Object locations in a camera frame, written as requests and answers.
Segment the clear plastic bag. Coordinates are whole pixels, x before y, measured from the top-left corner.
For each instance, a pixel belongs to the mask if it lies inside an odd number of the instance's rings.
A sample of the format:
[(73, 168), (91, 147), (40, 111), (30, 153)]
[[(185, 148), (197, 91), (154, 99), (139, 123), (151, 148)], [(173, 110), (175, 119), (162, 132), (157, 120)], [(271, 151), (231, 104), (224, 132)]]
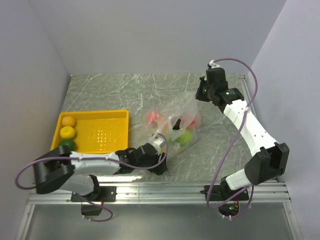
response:
[[(148, 112), (155, 111), (161, 116), (161, 120), (158, 124), (149, 125), (146, 120), (146, 114)], [(182, 151), (191, 147), (198, 140), (197, 136), (197, 128), (183, 128), (182, 118), (186, 116), (194, 116), (198, 110), (198, 101), (195, 99), (195, 94), (191, 91), (178, 93), (171, 98), (165, 100), (161, 104), (151, 108), (145, 114), (144, 122), (145, 122), (145, 133), (148, 138), (156, 134), (162, 134), (168, 141), (168, 154), (167, 158), (173, 158), (178, 155)], [(181, 119), (180, 129), (173, 130), (173, 126), (177, 122), (178, 119)], [(193, 139), (190, 144), (180, 145), (176, 142), (176, 139), (181, 136), (185, 131), (191, 131), (193, 133)]]

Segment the red fruit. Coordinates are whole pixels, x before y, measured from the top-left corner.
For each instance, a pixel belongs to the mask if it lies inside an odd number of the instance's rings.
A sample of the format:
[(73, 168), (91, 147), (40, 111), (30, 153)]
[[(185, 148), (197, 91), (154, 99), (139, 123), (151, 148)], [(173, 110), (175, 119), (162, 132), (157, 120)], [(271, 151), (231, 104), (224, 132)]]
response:
[(182, 118), (182, 127), (186, 129), (192, 129), (196, 128), (201, 124), (201, 117), (199, 112), (197, 111), (196, 114), (193, 115), (187, 115)]

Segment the light green fruit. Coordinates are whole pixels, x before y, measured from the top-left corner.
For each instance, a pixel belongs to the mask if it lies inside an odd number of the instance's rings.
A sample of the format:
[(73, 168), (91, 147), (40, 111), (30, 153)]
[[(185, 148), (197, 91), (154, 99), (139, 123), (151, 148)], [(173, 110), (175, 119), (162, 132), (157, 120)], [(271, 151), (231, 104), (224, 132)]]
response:
[(194, 134), (190, 130), (186, 130), (182, 135), (180, 135), (175, 141), (180, 145), (188, 145), (192, 142)]

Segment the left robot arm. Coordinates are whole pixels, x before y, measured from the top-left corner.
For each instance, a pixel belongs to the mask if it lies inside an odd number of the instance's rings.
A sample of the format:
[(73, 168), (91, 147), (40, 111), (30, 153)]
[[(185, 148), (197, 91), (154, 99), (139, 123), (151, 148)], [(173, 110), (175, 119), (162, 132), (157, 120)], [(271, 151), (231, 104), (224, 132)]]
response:
[(167, 160), (181, 151), (176, 140), (183, 133), (181, 120), (149, 120), (145, 130), (151, 136), (137, 147), (107, 154), (83, 154), (59, 146), (35, 160), (35, 190), (39, 195), (57, 190), (80, 194), (89, 201), (101, 195), (98, 176), (125, 175), (134, 170), (147, 170), (156, 175), (167, 171)]

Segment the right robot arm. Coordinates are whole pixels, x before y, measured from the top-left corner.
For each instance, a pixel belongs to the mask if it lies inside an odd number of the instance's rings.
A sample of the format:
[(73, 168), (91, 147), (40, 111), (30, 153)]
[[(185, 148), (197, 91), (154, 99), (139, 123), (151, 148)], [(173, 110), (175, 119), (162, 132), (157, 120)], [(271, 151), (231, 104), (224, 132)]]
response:
[(252, 158), (243, 169), (221, 179), (216, 191), (209, 190), (207, 197), (231, 200), (238, 192), (259, 185), (285, 173), (290, 149), (278, 143), (263, 128), (250, 110), (247, 101), (237, 88), (229, 88), (225, 70), (210, 66), (200, 78), (196, 99), (211, 102), (234, 124), (246, 142)]

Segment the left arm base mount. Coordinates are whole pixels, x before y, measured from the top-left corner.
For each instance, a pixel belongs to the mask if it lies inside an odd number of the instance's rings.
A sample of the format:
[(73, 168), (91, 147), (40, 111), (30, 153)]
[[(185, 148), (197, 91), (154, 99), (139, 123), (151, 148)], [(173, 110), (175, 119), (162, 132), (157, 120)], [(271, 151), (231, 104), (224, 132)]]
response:
[(81, 203), (81, 214), (84, 218), (95, 221), (98, 220), (102, 213), (109, 213), (110, 216), (108, 217), (111, 219), (113, 217), (113, 212), (110, 209), (106, 209), (105, 203), (113, 203), (116, 201), (117, 195), (117, 187), (116, 186), (102, 186), (100, 188), (100, 193), (93, 198), (80, 196), (76, 193), (71, 194), (70, 201), (72, 203)]

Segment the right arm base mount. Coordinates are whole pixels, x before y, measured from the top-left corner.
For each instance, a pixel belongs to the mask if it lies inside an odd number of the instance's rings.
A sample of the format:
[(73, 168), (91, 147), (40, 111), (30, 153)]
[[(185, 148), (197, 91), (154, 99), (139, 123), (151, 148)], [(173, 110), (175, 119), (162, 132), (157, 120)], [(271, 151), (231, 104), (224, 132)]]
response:
[[(210, 202), (220, 202), (217, 210), (223, 218), (229, 219), (238, 217), (247, 210), (251, 204), (253, 192), (249, 194), (248, 187), (243, 187), (237, 190), (224, 190), (220, 185), (214, 185), (209, 194)], [(241, 211), (240, 201), (247, 201), (247, 205)]]

